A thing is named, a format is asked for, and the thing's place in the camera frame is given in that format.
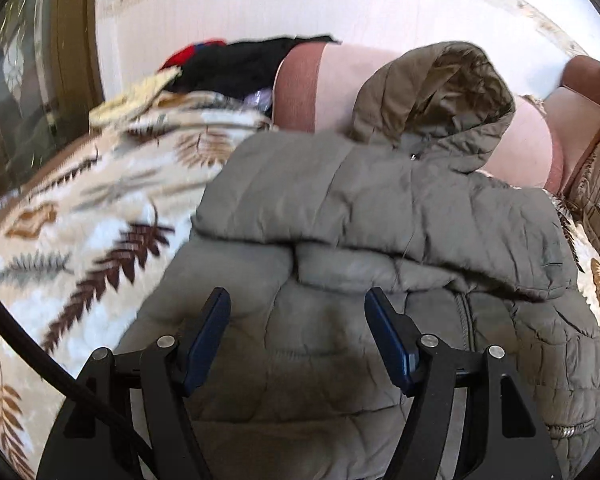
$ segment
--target jacket hood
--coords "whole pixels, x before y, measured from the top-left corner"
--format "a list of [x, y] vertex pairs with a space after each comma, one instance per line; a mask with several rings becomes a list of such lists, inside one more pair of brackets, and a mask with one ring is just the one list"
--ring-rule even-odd
[[350, 137], [469, 173], [485, 165], [515, 110], [481, 48], [438, 43], [411, 50], [371, 76], [358, 93]]

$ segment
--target red fabric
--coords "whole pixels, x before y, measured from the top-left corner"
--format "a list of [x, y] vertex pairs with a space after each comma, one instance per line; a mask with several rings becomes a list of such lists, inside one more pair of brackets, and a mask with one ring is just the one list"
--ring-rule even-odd
[[182, 50], [179, 50], [178, 52], [173, 54], [167, 61], [164, 62], [164, 64], [160, 67], [160, 70], [164, 70], [165, 68], [169, 68], [170, 66], [183, 66], [187, 59], [195, 55], [197, 49], [209, 45], [226, 45], [226, 41], [206, 40], [203, 41], [203, 43], [192, 43], [189, 46], [186, 46]]

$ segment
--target gray puffer jacket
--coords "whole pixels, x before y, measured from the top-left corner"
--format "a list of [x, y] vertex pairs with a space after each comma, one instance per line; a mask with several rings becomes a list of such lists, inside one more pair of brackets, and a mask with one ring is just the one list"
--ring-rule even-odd
[[[517, 359], [565, 478], [600, 445], [600, 330], [551, 201], [478, 173], [513, 99], [484, 53], [421, 48], [380, 69], [350, 140], [256, 134], [206, 188], [190, 241], [119, 351], [173, 333], [215, 286], [232, 319], [189, 400], [219, 480], [380, 478], [410, 399], [363, 313], [380, 286], [422, 332]], [[456, 395], [440, 478], [453, 476]]]

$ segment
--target fern-patterned blanket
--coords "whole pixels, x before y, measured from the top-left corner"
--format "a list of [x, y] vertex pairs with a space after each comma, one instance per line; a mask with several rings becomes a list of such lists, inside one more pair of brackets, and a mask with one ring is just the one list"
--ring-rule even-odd
[[573, 259], [578, 266], [578, 290], [600, 326], [600, 255], [595, 250], [581, 221], [575, 221], [570, 204], [548, 193], [562, 224], [562, 232], [571, 248]]
[[[74, 377], [115, 348], [188, 239], [205, 184], [269, 121], [221, 96], [162, 95], [83, 144], [0, 224], [0, 300]], [[0, 338], [0, 447], [32, 480], [62, 396]]]

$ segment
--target blue gripper pad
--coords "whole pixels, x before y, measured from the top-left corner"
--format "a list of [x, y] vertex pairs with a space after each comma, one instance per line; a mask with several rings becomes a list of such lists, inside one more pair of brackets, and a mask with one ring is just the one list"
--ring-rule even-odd
[[176, 358], [178, 369], [184, 373], [181, 378], [184, 396], [189, 397], [193, 390], [205, 383], [230, 316], [229, 293], [222, 287], [216, 287], [200, 315], [187, 323]]
[[365, 295], [365, 317], [391, 382], [409, 395], [416, 383], [413, 373], [420, 364], [416, 344], [420, 331], [410, 317], [396, 313], [379, 287]]

